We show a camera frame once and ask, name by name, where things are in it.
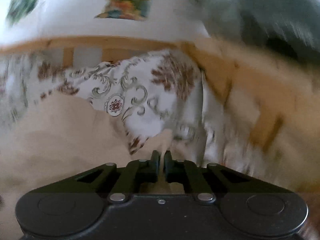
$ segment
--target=wooden bed frame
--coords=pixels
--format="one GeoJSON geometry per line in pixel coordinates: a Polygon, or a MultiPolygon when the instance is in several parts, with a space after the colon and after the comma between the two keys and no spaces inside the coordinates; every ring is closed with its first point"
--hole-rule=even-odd
{"type": "MultiPolygon", "coordinates": [[[[223,41],[205,39],[169,43],[127,37],[84,36],[31,41],[0,48],[0,54],[64,48],[63,65],[73,64],[75,47],[102,48],[102,61],[117,61],[131,57],[135,51],[179,48],[205,70],[207,81],[217,98],[226,105],[233,88],[238,87],[252,97],[259,106],[260,116],[250,132],[250,142],[267,152],[279,129],[284,124],[295,127],[304,137],[320,138],[320,95],[294,82],[286,82],[274,75],[249,66],[245,60],[232,59],[223,50],[229,48],[223,41]]],[[[284,71],[282,59],[277,60],[275,71],[284,71]]]]}

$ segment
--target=beige fabric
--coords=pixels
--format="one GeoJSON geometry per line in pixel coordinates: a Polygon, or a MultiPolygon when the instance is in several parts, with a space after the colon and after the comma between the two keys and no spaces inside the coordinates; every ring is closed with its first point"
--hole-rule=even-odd
{"type": "MultiPolygon", "coordinates": [[[[120,118],[94,110],[81,98],[49,96],[36,108],[29,109],[12,132],[1,139],[0,193],[4,206],[0,207],[0,239],[22,236],[14,207],[24,193],[103,163],[114,162],[124,167],[132,159],[148,159],[153,150],[164,153],[171,143],[172,132],[167,129],[150,138],[131,156],[120,118]]],[[[163,183],[162,175],[159,180],[147,190],[172,191],[172,187],[163,183]]]]}

